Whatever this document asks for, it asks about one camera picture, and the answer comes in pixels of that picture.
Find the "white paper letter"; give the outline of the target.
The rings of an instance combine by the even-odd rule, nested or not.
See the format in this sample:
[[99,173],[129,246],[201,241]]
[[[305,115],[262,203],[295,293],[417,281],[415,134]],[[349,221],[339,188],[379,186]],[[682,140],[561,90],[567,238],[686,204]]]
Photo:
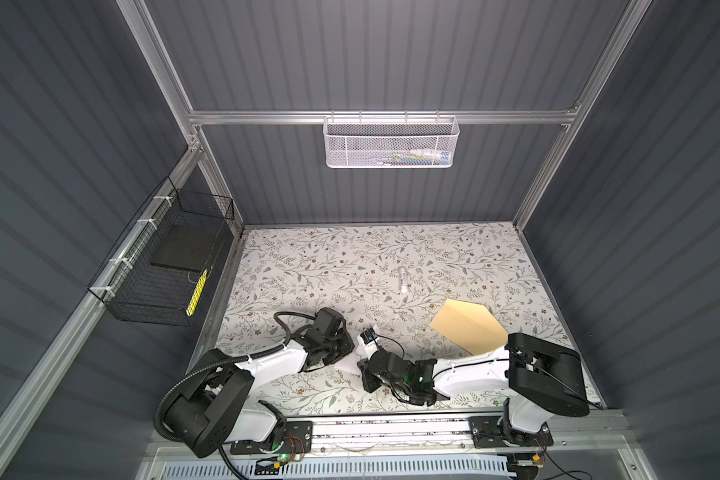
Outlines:
[[366,361],[366,358],[358,354],[351,354],[338,361],[334,367],[340,372],[360,376],[362,374],[360,364],[363,361]]

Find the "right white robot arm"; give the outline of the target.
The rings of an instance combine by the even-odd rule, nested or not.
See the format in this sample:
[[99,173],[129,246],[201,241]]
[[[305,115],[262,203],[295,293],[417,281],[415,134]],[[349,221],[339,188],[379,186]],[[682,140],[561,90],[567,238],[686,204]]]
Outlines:
[[409,361],[383,348],[372,328],[358,335],[363,388],[386,387],[401,402],[433,406],[456,396],[509,389],[501,426],[508,435],[537,435],[554,416],[585,417],[588,400],[581,356],[568,347],[512,333],[493,351],[459,359]]

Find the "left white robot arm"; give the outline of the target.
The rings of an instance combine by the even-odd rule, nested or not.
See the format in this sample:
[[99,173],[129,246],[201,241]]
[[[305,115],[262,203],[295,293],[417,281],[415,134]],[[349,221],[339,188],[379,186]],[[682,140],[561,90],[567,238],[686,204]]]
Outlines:
[[341,327],[334,335],[290,338],[242,357],[212,349],[158,402],[154,428],[199,458],[235,443],[276,452],[286,437],[286,417],[251,393],[281,377],[333,365],[354,348],[350,333]]

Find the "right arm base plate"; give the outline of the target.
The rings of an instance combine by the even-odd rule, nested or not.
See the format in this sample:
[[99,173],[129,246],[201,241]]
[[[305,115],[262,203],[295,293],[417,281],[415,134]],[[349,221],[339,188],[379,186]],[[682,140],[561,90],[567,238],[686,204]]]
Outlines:
[[501,415],[482,415],[468,418],[468,428],[476,448],[550,447],[554,444],[546,423],[537,433],[516,430]]

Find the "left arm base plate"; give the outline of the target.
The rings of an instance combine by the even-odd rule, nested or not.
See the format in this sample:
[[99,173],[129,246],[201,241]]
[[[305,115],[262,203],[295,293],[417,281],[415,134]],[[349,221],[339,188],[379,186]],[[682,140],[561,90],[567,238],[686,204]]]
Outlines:
[[312,445],[314,423],[312,421],[287,420],[275,426],[263,441],[227,441],[233,455],[302,454],[309,453]]

